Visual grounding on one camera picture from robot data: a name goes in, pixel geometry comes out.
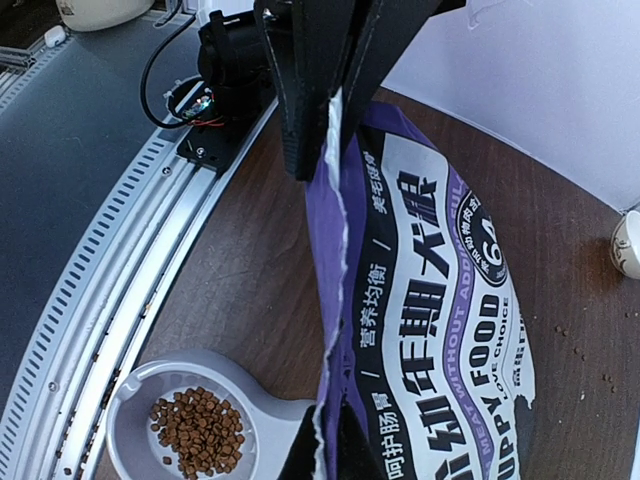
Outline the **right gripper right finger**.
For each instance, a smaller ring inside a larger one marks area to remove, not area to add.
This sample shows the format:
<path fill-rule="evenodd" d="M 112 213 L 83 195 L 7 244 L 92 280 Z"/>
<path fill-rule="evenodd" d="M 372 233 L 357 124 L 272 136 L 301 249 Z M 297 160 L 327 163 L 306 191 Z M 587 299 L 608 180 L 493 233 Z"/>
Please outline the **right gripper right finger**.
<path fill-rule="evenodd" d="M 338 479 L 383 479 L 356 414 L 347 404 L 341 407 L 338 428 Z"/>

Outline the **white plastic lined bin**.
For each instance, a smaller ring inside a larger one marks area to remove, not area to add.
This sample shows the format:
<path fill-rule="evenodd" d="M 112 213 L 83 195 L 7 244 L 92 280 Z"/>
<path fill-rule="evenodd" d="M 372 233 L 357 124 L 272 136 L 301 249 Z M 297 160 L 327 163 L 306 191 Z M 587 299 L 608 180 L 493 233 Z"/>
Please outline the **white plastic lined bin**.
<path fill-rule="evenodd" d="M 57 0 L 63 23 L 77 32 L 115 27 L 145 14 L 153 0 Z"/>

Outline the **kibble in near bowl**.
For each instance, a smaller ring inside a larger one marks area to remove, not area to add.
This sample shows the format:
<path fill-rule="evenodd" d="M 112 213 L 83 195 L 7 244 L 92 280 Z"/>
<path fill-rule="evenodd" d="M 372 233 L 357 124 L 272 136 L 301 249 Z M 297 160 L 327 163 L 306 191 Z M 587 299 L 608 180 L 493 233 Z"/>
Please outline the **kibble in near bowl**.
<path fill-rule="evenodd" d="M 156 400 L 149 412 L 150 430 L 164 454 L 185 479 L 212 478 L 233 472 L 246 441 L 241 413 L 227 399 L 203 387 L 177 391 Z"/>

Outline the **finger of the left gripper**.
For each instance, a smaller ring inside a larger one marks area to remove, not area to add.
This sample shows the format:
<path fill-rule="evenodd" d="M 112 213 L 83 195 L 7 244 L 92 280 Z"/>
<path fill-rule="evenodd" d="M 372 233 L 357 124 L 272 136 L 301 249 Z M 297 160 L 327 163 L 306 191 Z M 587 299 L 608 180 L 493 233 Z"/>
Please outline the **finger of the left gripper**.
<path fill-rule="evenodd" d="M 313 179 L 329 103 L 352 81 L 368 1 L 256 1 L 254 18 L 281 110 L 286 172 Z"/>
<path fill-rule="evenodd" d="M 464 1 L 379 0 L 355 3 L 342 81 L 342 136 L 350 138 L 369 102 L 427 20 Z"/>

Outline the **small white round bowl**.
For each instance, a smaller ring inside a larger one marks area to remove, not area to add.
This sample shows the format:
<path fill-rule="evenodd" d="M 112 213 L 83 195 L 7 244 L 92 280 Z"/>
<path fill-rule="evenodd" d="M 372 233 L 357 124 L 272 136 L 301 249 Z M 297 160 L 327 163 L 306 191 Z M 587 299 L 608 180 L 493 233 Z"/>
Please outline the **small white round bowl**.
<path fill-rule="evenodd" d="M 614 266 L 628 278 L 640 279 L 639 231 L 640 213 L 631 210 L 616 225 L 610 241 Z"/>

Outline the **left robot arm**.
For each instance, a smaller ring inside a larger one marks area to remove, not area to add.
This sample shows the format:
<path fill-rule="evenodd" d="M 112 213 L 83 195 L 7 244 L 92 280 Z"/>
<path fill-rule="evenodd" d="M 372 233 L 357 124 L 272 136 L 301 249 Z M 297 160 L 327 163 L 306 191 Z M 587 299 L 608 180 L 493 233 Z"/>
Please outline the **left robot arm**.
<path fill-rule="evenodd" d="M 347 145 L 374 93 L 427 20 L 462 1 L 256 1 L 226 16 L 207 5 L 198 70 L 217 110 L 258 107 L 266 78 L 278 97 L 286 171 L 310 181 L 328 129 L 329 102 L 343 101 Z"/>

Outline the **grey double pet bowl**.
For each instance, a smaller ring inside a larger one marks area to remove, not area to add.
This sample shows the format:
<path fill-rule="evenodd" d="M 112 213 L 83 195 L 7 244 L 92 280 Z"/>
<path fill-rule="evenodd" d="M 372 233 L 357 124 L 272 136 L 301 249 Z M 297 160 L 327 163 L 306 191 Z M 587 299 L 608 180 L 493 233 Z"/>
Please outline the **grey double pet bowl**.
<path fill-rule="evenodd" d="M 122 479 L 275 479 L 310 400 L 267 393 L 209 350 L 136 368 L 107 411 L 107 448 Z"/>

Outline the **purple puppy food bag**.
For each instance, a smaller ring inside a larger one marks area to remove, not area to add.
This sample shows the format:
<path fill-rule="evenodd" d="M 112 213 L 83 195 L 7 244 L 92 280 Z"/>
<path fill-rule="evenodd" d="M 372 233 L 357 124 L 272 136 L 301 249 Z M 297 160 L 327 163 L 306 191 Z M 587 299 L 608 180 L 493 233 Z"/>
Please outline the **purple puppy food bag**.
<path fill-rule="evenodd" d="M 383 479 L 516 479 L 535 372 L 490 215 L 396 106 L 372 102 L 306 187 L 325 332 L 317 406 L 338 479 L 352 407 Z"/>

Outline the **aluminium front rail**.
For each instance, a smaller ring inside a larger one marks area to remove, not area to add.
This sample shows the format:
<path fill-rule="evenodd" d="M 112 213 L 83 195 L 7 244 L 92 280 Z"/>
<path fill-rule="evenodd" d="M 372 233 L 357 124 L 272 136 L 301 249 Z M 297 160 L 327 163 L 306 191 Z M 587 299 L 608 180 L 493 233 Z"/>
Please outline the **aluminium front rail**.
<path fill-rule="evenodd" d="M 1 420 L 5 479 L 87 479 L 106 411 L 132 370 L 202 226 L 269 121 L 218 173 L 155 132 L 99 208 L 36 326 Z"/>

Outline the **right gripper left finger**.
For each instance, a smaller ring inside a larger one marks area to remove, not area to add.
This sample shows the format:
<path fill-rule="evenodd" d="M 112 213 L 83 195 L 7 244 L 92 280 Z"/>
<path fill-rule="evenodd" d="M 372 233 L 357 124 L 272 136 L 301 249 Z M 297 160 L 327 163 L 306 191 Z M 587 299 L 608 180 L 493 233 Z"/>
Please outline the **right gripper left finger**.
<path fill-rule="evenodd" d="M 325 478 L 325 438 L 321 421 L 322 408 L 309 407 L 303 416 L 285 463 L 280 480 L 320 480 Z"/>

